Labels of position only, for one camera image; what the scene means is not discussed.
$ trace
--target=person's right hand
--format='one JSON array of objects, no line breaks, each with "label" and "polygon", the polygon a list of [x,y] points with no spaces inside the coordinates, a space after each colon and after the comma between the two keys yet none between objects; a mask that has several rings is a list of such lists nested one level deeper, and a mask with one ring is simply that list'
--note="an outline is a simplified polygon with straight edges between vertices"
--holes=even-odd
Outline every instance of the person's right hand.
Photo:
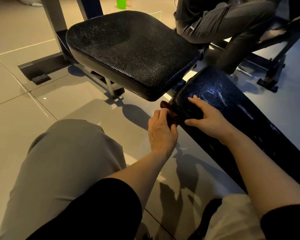
[{"label": "person's right hand", "polygon": [[189,97],[188,100],[199,107],[203,112],[203,119],[185,120],[186,125],[195,126],[208,136],[218,139],[222,144],[226,145],[232,139],[235,133],[239,132],[232,124],[230,124],[215,107],[201,100],[196,95]]}]

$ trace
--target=gym equipment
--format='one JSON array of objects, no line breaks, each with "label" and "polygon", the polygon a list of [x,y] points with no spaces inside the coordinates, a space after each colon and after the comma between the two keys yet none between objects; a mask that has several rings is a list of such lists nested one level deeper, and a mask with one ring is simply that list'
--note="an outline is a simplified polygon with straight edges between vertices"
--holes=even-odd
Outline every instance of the gym equipment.
[{"label": "gym equipment", "polygon": [[[266,59],[256,54],[250,53],[245,60],[263,68],[267,71],[265,78],[259,79],[257,84],[272,91],[277,92],[281,71],[285,67],[284,61],[286,59],[286,53],[288,50],[300,39],[300,0],[289,0],[289,20],[275,16],[273,18],[273,24],[271,27],[274,29],[283,29],[286,32],[282,35],[274,37],[269,40],[265,40],[261,43],[256,44],[251,52],[267,48],[271,45],[275,45],[286,41],[286,46],[280,51],[280,53],[271,59]],[[223,50],[227,45],[227,42],[222,40],[219,42],[212,42],[211,46],[216,49]]]},{"label": "gym equipment", "polygon": [[[70,64],[107,86],[114,98],[124,88],[156,101],[164,93],[183,120],[202,118],[188,96],[198,95],[218,108],[225,118],[248,135],[264,152],[300,183],[300,151],[224,75],[206,67],[188,82],[182,78],[200,59],[198,47],[188,43],[154,17],[136,11],[102,15],[99,0],[77,0],[83,22],[66,27],[59,0],[42,0],[60,53],[20,65],[37,84],[48,74]],[[246,191],[229,150],[199,129],[181,127]]]}]

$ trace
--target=brown cloth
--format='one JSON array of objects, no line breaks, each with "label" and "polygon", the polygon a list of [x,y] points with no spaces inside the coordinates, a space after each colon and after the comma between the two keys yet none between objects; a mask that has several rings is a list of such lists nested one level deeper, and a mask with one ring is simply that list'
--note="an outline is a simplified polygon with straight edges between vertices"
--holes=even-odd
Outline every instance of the brown cloth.
[{"label": "brown cloth", "polygon": [[180,124],[180,117],[172,111],[171,104],[169,104],[166,101],[161,101],[160,102],[160,108],[162,109],[168,109],[170,111],[170,114],[167,115],[167,121],[168,121],[168,126],[171,128],[173,124],[179,125]]}]

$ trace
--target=black seat pad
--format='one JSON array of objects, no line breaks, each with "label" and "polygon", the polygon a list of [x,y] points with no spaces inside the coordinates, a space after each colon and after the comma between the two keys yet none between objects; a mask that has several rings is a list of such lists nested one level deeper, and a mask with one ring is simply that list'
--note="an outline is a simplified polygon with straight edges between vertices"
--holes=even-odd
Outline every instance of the black seat pad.
[{"label": "black seat pad", "polygon": [[81,64],[155,101],[182,79],[200,54],[143,12],[121,11],[73,25],[66,40]]},{"label": "black seat pad", "polygon": [[[176,93],[172,109],[181,119],[202,119],[202,111],[188,101],[197,95],[216,107],[237,129],[252,139],[277,165],[300,184],[300,151],[222,72],[204,68]],[[195,127],[181,127],[243,189],[235,160],[229,149]]]}]

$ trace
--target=gray pants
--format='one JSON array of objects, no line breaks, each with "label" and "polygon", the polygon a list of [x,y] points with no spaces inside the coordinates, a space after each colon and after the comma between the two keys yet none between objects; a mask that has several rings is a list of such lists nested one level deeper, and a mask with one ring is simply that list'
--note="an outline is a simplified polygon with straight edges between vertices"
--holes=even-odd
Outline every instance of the gray pants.
[{"label": "gray pants", "polygon": [[100,179],[126,167],[121,145],[98,125],[61,120],[32,143],[0,227],[25,240]]},{"label": "gray pants", "polygon": [[176,22],[179,35],[190,43],[203,44],[232,37],[216,67],[232,74],[268,29],[280,0],[230,0],[204,12],[192,24]]}]

